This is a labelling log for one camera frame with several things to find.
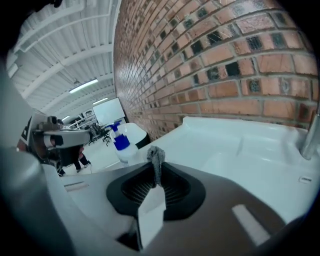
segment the fluorescent light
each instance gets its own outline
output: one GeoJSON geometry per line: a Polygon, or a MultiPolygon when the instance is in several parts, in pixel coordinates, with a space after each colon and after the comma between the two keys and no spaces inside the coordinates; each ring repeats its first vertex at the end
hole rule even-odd
{"type": "Polygon", "coordinates": [[[65,118],[62,119],[62,121],[66,120],[69,117],[70,117],[70,115],[67,115],[65,118]]]}
{"type": "Polygon", "coordinates": [[[92,103],[92,105],[95,105],[95,104],[98,104],[99,102],[103,102],[104,100],[107,100],[108,98],[103,98],[103,99],[100,99],[94,103],[92,103]]]}
{"type": "Polygon", "coordinates": [[[94,79],[94,80],[92,80],[92,81],[90,81],[90,82],[86,82],[86,83],[84,83],[84,84],[82,84],[82,85],[80,85],[80,86],[78,86],[78,87],[70,90],[69,93],[73,94],[73,93],[75,93],[75,92],[77,92],[77,91],[80,91],[80,90],[82,90],[83,88],[85,88],[85,87],[87,87],[87,86],[90,86],[90,85],[93,85],[93,84],[95,84],[95,83],[97,83],[97,82],[98,82],[97,79],[94,79]]]}

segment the whiteboard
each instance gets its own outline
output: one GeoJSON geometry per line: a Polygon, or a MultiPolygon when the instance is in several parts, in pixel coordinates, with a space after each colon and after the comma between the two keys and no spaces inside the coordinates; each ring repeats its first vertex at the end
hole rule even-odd
{"type": "Polygon", "coordinates": [[[125,117],[118,98],[94,106],[93,111],[99,125],[112,124],[114,121],[125,117]]]}

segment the faucet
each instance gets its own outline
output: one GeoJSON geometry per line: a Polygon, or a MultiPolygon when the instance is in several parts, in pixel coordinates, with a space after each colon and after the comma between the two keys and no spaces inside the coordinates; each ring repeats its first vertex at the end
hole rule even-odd
{"type": "MultiPolygon", "coordinates": [[[[317,66],[318,66],[318,75],[320,77],[319,60],[317,61],[317,66]]],[[[318,84],[319,84],[318,91],[320,93],[320,79],[318,84]]],[[[309,131],[306,134],[303,145],[300,148],[301,156],[306,160],[310,160],[313,154],[315,153],[315,150],[319,143],[320,143],[320,95],[318,95],[318,103],[316,106],[314,118],[310,125],[309,131]]]]}

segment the white floor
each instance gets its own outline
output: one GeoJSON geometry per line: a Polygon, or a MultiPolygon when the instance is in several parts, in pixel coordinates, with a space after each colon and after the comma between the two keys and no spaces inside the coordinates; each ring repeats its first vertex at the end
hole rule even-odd
{"type": "Polygon", "coordinates": [[[84,146],[83,153],[92,165],[84,168],[80,163],[81,171],[77,173],[75,165],[72,164],[69,167],[63,168],[65,171],[65,176],[98,173],[103,171],[105,168],[119,162],[112,141],[110,141],[108,146],[106,146],[106,142],[103,142],[102,138],[98,139],[94,143],[91,143],[90,145],[84,146]]]}

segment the ceiling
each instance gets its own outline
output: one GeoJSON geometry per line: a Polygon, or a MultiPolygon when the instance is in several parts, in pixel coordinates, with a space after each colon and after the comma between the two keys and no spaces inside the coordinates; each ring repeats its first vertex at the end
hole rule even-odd
{"type": "Polygon", "coordinates": [[[14,85],[31,107],[58,118],[75,117],[93,102],[116,97],[115,23],[121,0],[63,0],[47,5],[21,27],[7,60],[14,85]],[[97,79],[73,94],[69,91],[97,79]]]}

